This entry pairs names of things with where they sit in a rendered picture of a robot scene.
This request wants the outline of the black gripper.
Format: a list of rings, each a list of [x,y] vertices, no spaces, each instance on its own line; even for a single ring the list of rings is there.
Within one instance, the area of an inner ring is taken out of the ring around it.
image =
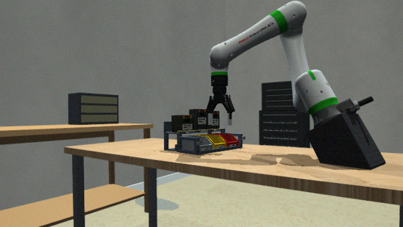
[[[218,103],[222,103],[227,111],[227,126],[232,126],[232,112],[235,111],[230,99],[230,95],[226,94],[226,87],[213,87],[214,96],[210,96],[206,112],[209,113],[209,125],[213,125],[213,111]]]

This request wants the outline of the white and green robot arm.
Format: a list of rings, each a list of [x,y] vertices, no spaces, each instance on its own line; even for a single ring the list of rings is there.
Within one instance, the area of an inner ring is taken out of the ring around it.
[[[347,99],[338,103],[320,70],[309,70],[304,48],[303,24],[307,9],[300,1],[291,1],[257,24],[214,46],[210,51],[211,86],[228,86],[228,65],[250,48],[279,35],[288,60],[293,104],[302,113],[310,113],[314,128],[340,114],[355,114],[370,103],[372,96],[359,102]]]

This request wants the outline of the olive green case with orange latches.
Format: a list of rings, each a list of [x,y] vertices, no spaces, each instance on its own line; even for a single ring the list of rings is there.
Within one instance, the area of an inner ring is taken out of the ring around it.
[[[193,115],[172,115],[172,132],[194,130]]]

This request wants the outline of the yellow bin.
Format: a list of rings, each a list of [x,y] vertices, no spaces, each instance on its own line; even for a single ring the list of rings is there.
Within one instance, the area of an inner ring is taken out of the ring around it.
[[[213,144],[213,149],[219,149],[226,147],[226,142],[220,135],[194,135],[194,136],[206,136]]]

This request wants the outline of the red open bin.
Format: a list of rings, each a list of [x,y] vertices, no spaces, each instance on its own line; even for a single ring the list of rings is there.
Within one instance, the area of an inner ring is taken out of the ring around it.
[[[220,135],[222,139],[226,142],[226,147],[232,147],[238,145],[238,140],[232,134],[212,133],[206,135]]]

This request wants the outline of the grey open bin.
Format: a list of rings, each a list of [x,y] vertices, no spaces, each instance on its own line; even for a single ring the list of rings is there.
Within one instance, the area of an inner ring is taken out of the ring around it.
[[[188,137],[200,138],[200,141],[202,141],[202,145],[200,145],[200,151],[213,149],[213,144],[210,142],[210,140],[206,136],[188,135]],[[194,150],[194,141],[182,140],[182,149]]]

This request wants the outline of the grey bin rack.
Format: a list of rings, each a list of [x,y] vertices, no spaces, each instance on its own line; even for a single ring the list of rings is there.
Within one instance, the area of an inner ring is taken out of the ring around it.
[[[219,148],[219,149],[210,149],[210,150],[202,150],[202,151],[200,151],[200,145],[202,145],[202,141],[200,141],[200,138],[182,136],[182,134],[190,134],[190,133],[206,133],[206,132],[208,132],[208,134],[212,134],[212,132],[215,132],[215,131],[220,131],[223,134],[232,134],[233,136],[237,136],[238,137],[238,145],[237,146],[232,146],[232,147],[224,147],[224,148]],[[177,134],[177,144],[175,144],[175,148],[169,149],[168,134]],[[194,141],[194,150],[182,149],[182,140],[192,140],[192,141]],[[220,152],[220,151],[224,151],[224,150],[232,150],[232,149],[242,148],[242,140],[245,140],[245,136],[242,137],[241,133],[225,133],[225,128],[223,128],[223,129],[203,129],[203,130],[192,130],[192,131],[179,131],[179,133],[175,133],[175,132],[172,132],[172,122],[171,121],[164,122],[164,150],[174,150],[174,151],[177,151],[177,152],[186,153],[186,154],[194,154],[194,155],[208,154],[208,153],[212,153],[212,152]]]

